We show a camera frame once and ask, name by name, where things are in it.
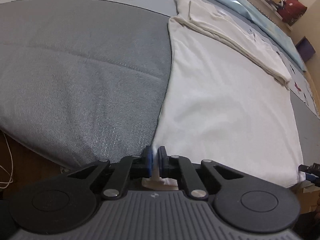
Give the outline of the white shirt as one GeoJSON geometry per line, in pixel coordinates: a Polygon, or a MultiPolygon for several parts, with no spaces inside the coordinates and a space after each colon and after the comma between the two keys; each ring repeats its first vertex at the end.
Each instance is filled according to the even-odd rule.
{"type": "Polygon", "coordinates": [[[289,84],[273,47],[202,0],[176,0],[169,84],[152,142],[193,163],[210,159],[283,187],[305,179],[289,84]]]}

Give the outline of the purple box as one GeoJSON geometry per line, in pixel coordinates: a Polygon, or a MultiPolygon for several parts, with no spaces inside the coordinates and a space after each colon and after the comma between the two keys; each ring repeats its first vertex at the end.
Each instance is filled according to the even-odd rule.
{"type": "Polygon", "coordinates": [[[312,44],[305,36],[296,44],[296,49],[304,62],[309,61],[316,53],[312,44]]]}

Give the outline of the grey deer print bedsheet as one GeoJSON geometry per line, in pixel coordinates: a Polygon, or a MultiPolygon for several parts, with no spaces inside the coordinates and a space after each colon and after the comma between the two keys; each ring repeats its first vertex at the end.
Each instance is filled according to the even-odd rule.
{"type": "MultiPolygon", "coordinates": [[[[289,55],[255,23],[215,1],[281,54],[303,163],[319,160],[319,118],[289,55]]],[[[117,161],[152,144],[171,74],[175,0],[1,0],[1,129],[61,165],[117,161]]]]}

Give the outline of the dark red polka cushion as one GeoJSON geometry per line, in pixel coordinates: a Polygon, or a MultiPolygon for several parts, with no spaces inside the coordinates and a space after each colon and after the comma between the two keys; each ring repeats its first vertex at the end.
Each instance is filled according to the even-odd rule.
{"type": "Polygon", "coordinates": [[[298,0],[284,0],[283,7],[277,9],[282,21],[289,26],[295,24],[307,11],[308,7],[298,0]]]}

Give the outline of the light blue patterned quilt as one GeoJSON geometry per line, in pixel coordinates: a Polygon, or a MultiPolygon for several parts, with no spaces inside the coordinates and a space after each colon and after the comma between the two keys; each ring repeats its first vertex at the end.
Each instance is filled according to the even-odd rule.
{"type": "Polygon", "coordinates": [[[274,42],[276,42],[289,57],[296,63],[301,71],[306,72],[306,66],[300,54],[295,48],[291,38],[287,36],[276,24],[264,16],[256,7],[248,0],[215,0],[229,9],[244,16],[246,19],[255,23],[262,31],[264,31],[274,42]]]}

